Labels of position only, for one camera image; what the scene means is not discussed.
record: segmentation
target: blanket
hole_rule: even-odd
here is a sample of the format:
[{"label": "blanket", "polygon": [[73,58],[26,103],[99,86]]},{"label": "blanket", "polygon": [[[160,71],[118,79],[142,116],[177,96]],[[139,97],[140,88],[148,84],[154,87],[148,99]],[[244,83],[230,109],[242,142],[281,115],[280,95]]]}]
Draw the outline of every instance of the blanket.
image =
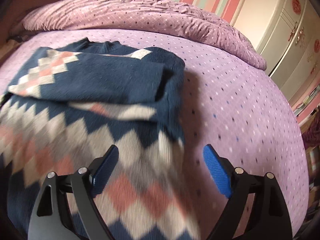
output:
[{"label": "blanket", "polygon": [[116,28],[180,36],[211,45],[265,70],[265,59],[250,41],[219,16],[172,0],[63,0],[30,12],[11,30],[25,31]]},{"label": "blanket", "polygon": [[[26,235],[45,176],[73,173],[115,144],[119,161],[94,199],[115,239],[198,239],[181,176],[184,62],[157,47],[87,38],[39,48],[8,86],[0,110],[1,192]],[[77,231],[85,236],[75,200]]]}]

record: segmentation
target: mattress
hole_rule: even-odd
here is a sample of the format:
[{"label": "mattress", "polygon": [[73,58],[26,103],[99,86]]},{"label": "mattress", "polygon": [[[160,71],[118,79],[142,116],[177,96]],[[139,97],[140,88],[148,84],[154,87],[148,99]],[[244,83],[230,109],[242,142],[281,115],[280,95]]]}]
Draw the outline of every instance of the mattress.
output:
[{"label": "mattress", "polygon": [[[308,168],[301,133],[285,97],[262,71],[221,49],[184,38],[122,29],[50,31],[25,42],[0,68],[0,94],[23,63],[41,46],[63,47],[88,37],[119,41],[141,49],[156,46],[185,64],[180,121],[185,133],[184,175],[205,239],[227,199],[207,170],[202,149],[211,144],[234,167],[248,173],[275,174],[287,203],[292,231],[302,224],[308,205]],[[249,196],[239,224],[243,232],[252,207]]]}]

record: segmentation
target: silver bolt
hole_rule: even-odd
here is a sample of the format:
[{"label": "silver bolt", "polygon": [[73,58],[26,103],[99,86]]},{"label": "silver bolt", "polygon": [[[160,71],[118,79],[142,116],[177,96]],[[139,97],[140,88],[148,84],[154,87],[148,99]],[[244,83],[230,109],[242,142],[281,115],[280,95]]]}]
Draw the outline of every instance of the silver bolt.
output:
[{"label": "silver bolt", "polygon": [[48,177],[49,179],[51,179],[51,178],[53,178],[55,175],[56,175],[56,174],[55,174],[53,171],[51,171],[51,172],[48,173],[47,177]]},{"label": "silver bolt", "polygon": [[267,173],[267,177],[268,177],[269,179],[273,179],[275,176],[273,175],[273,173],[268,172],[268,173]]},{"label": "silver bolt", "polygon": [[237,167],[237,168],[235,168],[235,172],[237,174],[242,174],[244,172],[244,170],[242,168],[240,168],[240,167]]},{"label": "silver bolt", "polygon": [[86,167],[81,167],[79,170],[78,170],[78,172],[80,173],[80,174],[84,174],[84,173],[86,173],[87,172],[87,168]]}]

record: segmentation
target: bed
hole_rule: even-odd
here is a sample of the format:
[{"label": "bed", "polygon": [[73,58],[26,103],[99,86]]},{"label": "bed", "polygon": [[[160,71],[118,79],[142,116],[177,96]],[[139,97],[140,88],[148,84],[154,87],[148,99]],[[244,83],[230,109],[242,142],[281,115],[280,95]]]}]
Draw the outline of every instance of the bed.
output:
[{"label": "bed", "polygon": [[[70,4],[70,11],[63,12]],[[108,14],[101,9],[107,4],[113,6]],[[308,205],[308,168],[300,129],[285,97],[263,72],[264,60],[239,31],[212,13],[169,0],[67,0],[48,6],[31,12],[13,30],[16,35],[22,30],[47,31],[23,43],[0,67],[0,94],[39,47],[56,49],[87,37],[173,52],[185,63],[180,111],[185,136],[183,173],[200,229],[190,233],[189,228],[191,238],[205,239],[227,202],[204,164],[206,144],[251,174],[274,173],[287,203],[293,235],[298,231]],[[136,7],[134,14],[140,13],[138,27],[135,19],[126,23],[133,17],[128,15],[132,6]],[[43,17],[48,9],[51,17]],[[172,16],[176,26],[165,25]],[[247,200],[238,235],[244,231],[252,201],[253,196]],[[179,238],[182,231],[166,236],[184,239]]]}]

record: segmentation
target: red flower decoration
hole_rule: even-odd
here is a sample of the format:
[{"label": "red flower decoration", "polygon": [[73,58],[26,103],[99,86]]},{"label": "red flower decoration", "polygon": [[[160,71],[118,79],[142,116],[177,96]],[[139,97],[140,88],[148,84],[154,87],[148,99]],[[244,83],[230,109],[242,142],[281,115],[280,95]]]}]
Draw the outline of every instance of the red flower decoration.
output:
[{"label": "red flower decoration", "polygon": [[292,0],[292,7],[295,14],[298,14],[298,15],[301,14],[301,4],[299,0]]},{"label": "red flower decoration", "polygon": [[318,39],[315,40],[314,50],[315,53],[318,53],[320,50],[320,41]]}]

